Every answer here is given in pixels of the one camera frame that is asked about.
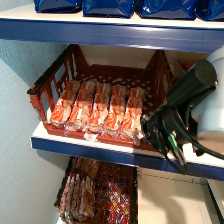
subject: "blue package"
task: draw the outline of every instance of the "blue package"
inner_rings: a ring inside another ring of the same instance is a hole
[[[130,18],[136,0],[83,0],[84,16]]]
[[[224,0],[199,0],[196,15],[205,21],[224,21]]]
[[[81,9],[82,0],[34,0],[36,12],[63,13]]]
[[[139,0],[142,18],[194,20],[198,0]]]

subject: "plastic crate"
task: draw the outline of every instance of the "plastic crate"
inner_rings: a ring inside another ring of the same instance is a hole
[[[57,80],[56,75],[62,67],[64,67],[64,73]],[[96,79],[99,82],[111,83],[111,85],[124,85],[129,89],[140,86],[147,91],[143,104],[143,113],[148,114],[165,102],[166,92],[176,80],[172,75],[166,55],[161,50],[156,50],[146,68],[140,69],[98,64],[90,66],[81,48],[78,45],[69,45],[27,92],[33,108],[38,110],[44,127],[49,134],[64,136],[64,129],[58,129],[47,122],[42,95],[45,93],[49,108],[53,112],[57,103],[53,99],[53,89],[55,89],[59,98],[64,84],[70,79],[78,81]],[[73,131],[67,137],[84,139],[84,133]],[[102,143],[153,150],[148,143],[142,141],[140,146],[135,146],[131,140],[124,138],[113,139],[109,136],[98,135],[97,139]]]

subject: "blue shelf edge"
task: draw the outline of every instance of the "blue shelf edge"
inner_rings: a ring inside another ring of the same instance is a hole
[[[31,137],[31,141],[34,149],[175,173],[175,170],[166,162],[166,160],[159,157],[110,151],[37,137]],[[224,168],[190,162],[187,163],[187,167],[187,175],[224,181]]]
[[[0,39],[211,53],[223,29],[0,19]]]

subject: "shelf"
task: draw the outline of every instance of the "shelf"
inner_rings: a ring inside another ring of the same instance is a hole
[[[104,162],[175,172],[157,152],[49,135],[42,122],[40,122],[31,136],[31,144],[34,149]],[[190,144],[184,146],[184,155],[188,161],[188,175],[224,181],[224,163],[222,160],[209,155],[203,155],[198,158],[193,153]]]
[[[150,176],[147,169],[139,170],[139,223],[219,223],[207,185]]]
[[[0,38],[210,53],[224,45],[224,23],[41,14],[30,4],[0,12]]]
[[[208,183],[224,219],[224,183],[215,180],[208,180]]]

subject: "food package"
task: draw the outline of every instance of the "food package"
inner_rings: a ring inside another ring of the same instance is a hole
[[[84,16],[130,18],[135,10],[137,0],[89,0],[83,1]]]
[[[126,96],[127,88],[125,86],[113,86],[109,115],[104,126],[105,134],[116,137],[124,117]]]
[[[59,211],[61,213],[64,213],[66,211],[66,198],[67,198],[70,182],[71,182],[71,177],[68,176],[68,179],[65,184],[65,188],[61,197],[60,205],[59,205]]]
[[[81,200],[79,199],[79,197],[81,197],[79,196],[80,184],[81,184],[80,170],[77,170],[70,209],[74,218],[78,215],[77,211],[79,209],[79,201]]]
[[[70,172],[69,176],[71,178],[71,181],[70,181],[69,189],[68,189],[67,196],[66,196],[66,203],[65,203],[66,204],[65,211],[67,213],[70,212],[70,207],[71,207],[71,202],[72,202],[72,195],[73,195],[73,190],[74,190],[74,186],[75,186],[75,178],[76,178],[76,175],[73,172]]]
[[[197,2],[198,0],[139,0],[139,12],[143,18],[195,20]]]
[[[224,21],[223,0],[198,0],[196,15],[204,21]]]
[[[142,114],[145,90],[137,87],[130,90],[129,99],[121,126],[121,135],[133,139],[135,145],[139,145],[141,135],[140,117]]]
[[[80,205],[81,205],[81,200],[82,200],[82,188],[84,186],[85,180],[84,180],[84,175],[83,173],[79,174],[79,180],[78,183],[79,187],[77,186],[77,191],[76,191],[76,195],[75,195],[75,207],[73,208],[73,217],[75,219],[78,219],[79,221],[85,221],[87,219],[87,217],[85,217],[83,214],[79,213],[80,210]]]
[[[65,135],[68,134],[68,131],[82,130],[88,124],[92,112],[95,88],[95,81],[82,83],[70,118],[66,124]]]
[[[78,81],[71,80],[66,83],[50,118],[52,125],[61,128],[68,121],[71,114],[71,107],[75,102],[79,88],[80,83]]]
[[[83,178],[82,197],[79,207],[79,214],[85,218],[93,218],[95,210],[95,185],[89,176]]]
[[[97,83],[93,112],[89,120],[89,130],[101,133],[103,124],[108,116],[111,85],[108,83]]]
[[[100,161],[96,161],[93,159],[85,159],[81,169],[82,171],[86,172],[86,174],[90,177],[91,180],[95,180],[99,166]]]
[[[36,12],[41,13],[64,13],[72,12],[82,7],[81,0],[34,0]]]

